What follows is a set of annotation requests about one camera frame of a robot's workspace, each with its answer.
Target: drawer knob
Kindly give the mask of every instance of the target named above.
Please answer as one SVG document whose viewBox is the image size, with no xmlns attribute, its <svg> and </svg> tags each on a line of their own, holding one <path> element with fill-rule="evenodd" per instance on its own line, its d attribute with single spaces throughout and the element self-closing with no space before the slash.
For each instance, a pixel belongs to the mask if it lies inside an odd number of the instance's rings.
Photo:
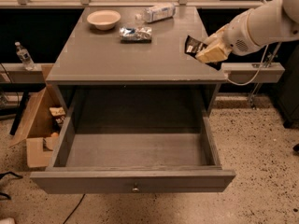
<svg viewBox="0 0 299 224">
<path fill-rule="evenodd" d="M 132 192 L 133 193 L 138 193 L 140 192 L 140 189 L 138 188 L 138 185 L 136 183 L 134 183 L 134 187 L 132 188 Z"/>
</svg>

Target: bowl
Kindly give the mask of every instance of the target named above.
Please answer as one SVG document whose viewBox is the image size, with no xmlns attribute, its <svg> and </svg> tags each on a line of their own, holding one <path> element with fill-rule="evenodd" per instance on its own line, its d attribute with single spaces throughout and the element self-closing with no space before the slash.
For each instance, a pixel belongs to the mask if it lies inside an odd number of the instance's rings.
<svg viewBox="0 0 299 224">
<path fill-rule="evenodd" d="M 87 17 L 87 22 L 95 25 L 99 30 L 105 31 L 112 29 L 121 19 L 121 14 L 112 10 L 101 10 L 91 13 Z"/>
</svg>

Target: terrazzo floor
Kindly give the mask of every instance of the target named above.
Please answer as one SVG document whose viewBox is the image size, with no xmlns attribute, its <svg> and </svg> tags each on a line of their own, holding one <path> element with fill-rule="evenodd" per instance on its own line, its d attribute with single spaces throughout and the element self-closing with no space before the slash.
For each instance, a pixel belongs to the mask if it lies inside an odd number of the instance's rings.
<svg viewBox="0 0 299 224">
<path fill-rule="evenodd" d="M 260 95 L 257 110 L 246 97 L 221 96 L 210 124 L 223 169 L 236 178 L 223 193 L 87 194 L 66 223 L 242 224 L 299 223 L 299 126 L 285 129 L 270 99 Z M 82 195 L 49 195 L 29 178 L 26 147 L 8 147 L 13 119 L 0 120 L 0 173 L 14 171 L 23 179 L 4 177 L 0 219 L 18 224 L 63 223 Z"/>
</svg>

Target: floor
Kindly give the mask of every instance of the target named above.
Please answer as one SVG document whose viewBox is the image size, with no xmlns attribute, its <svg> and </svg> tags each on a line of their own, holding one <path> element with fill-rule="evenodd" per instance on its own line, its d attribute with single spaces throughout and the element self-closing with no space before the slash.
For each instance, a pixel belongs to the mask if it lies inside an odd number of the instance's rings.
<svg viewBox="0 0 299 224">
<path fill-rule="evenodd" d="M 210 124 L 223 169 L 236 178 L 223 193 L 87 194 L 67 223 L 299 223 L 299 126 L 284 129 L 283 118 L 261 95 L 257 109 L 246 97 L 217 99 Z M 49 195 L 30 179 L 26 147 L 8 147 L 12 119 L 0 120 L 0 191 L 11 201 L 0 202 L 0 219 L 18 224 L 64 223 L 82 195 Z"/>
</svg>

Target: white cable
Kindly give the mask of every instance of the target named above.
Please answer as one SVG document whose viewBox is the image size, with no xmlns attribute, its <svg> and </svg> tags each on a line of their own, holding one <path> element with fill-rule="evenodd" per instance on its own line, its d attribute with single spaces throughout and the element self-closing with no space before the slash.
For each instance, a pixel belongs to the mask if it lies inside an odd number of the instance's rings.
<svg viewBox="0 0 299 224">
<path fill-rule="evenodd" d="M 258 76 L 260 70 L 261 70 L 262 67 L 263 67 L 263 59 L 264 59 L 265 53 L 266 53 L 267 50 L 268 50 L 268 47 L 269 47 L 269 45 L 267 45 L 267 46 L 265 47 L 265 50 L 264 50 L 264 52 L 263 52 L 263 57 L 262 57 L 262 59 L 261 59 L 261 61 L 260 61 L 259 69 L 256 71 L 256 73 L 255 73 L 255 75 L 253 76 L 253 78 L 251 78 L 251 79 L 250 79 L 248 82 L 246 82 L 246 83 L 236 83 L 236 82 L 232 81 L 230 78 L 227 78 L 227 81 L 229 81 L 230 83 L 232 83 L 232 84 L 234 84 L 234 85 L 236 85 L 236 86 L 246 86 L 246 85 L 250 84 L 250 83 L 251 83 L 251 82 Z"/>
</svg>

